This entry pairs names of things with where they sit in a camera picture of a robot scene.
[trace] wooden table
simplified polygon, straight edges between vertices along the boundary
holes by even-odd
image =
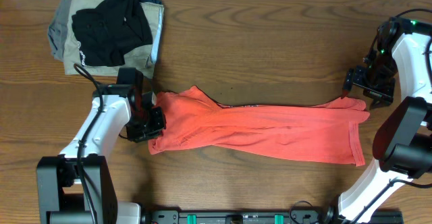
[[[227,105],[335,99],[347,69],[362,63],[378,25],[406,9],[432,6],[431,0],[163,1],[157,89],[181,92],[197,85]],[[94,88],[80,76],[65,76],[63,64],[50,55],[47,27],[59,0],[0,2],[0,222],[38,223],[36,164],[75,136]],[[410,17],[431,21],[429,14]],[[367,163],[375,132],[399,95],[360,125]],[[358,88],[351,96],[371,102]],[[119,139],[109,169],[118,199],[149,209],[265,210],[289,209],[297,200],[325,206],[365,167],[283,161],[218,147],[151,156],[146,144]],[[431,181],[424,176],[417,182]],[[405,186],[383,207],[400,208],[407,223],[428,223],[432,191]]]

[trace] pile of clothes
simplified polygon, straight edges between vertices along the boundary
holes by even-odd
[[[163,12],[160,0],[61,0],[48,29],[51,53],[67,75],[79,63],[93,75],[127,66],[152,78]]]

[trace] green connector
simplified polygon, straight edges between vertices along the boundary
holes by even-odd
[[[275,215],[275,224],[284,224],[284,216]]]
[[[196,215],[188,215],[188,224],[196,224]]]

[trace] orange shirt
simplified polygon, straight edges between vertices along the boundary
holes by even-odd
[[[149,140],[151,154],[220,146],[295,161],[365,164],[358,124],[369,117],[366,103],[336,99],[314,107],[230,107],[196,86],[179,94],[160,92],[167,129]]]

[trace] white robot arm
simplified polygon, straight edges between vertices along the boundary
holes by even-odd
[[[378,52],[371,49],[364,59],[367,66],[357,66],[347,74],[343,96],[352,85],[359,86],[364,88],[365,96],[374,99],[374,108],[393,102],[393,77],[399,72],[403,101],[377,132],[374,159],[367,170],[339,196],[337,212],[341,220],[368,223],[393,192],[432,170],[428,150],[432,140],[416,133],[420,124],[432,123],[431,32],[430,24],[390,18],[378,29]]]
[[[97,85],[80,68],[78,72],[92,80],[97,91],[90,113],[74,139],[59,156],[39,161],[36,174],[40,222],[140,224],[140,205],[117,201],[106,158],[124,126],[128,140],[141,142],[157,137],[165,127],[163,112],[153,107],[153,91],[142,94],[144,76],[135,68],[121,68],[117,83],[110,85]],[[63,187],[73,184],[82,184],[84,194],[63,192]]]

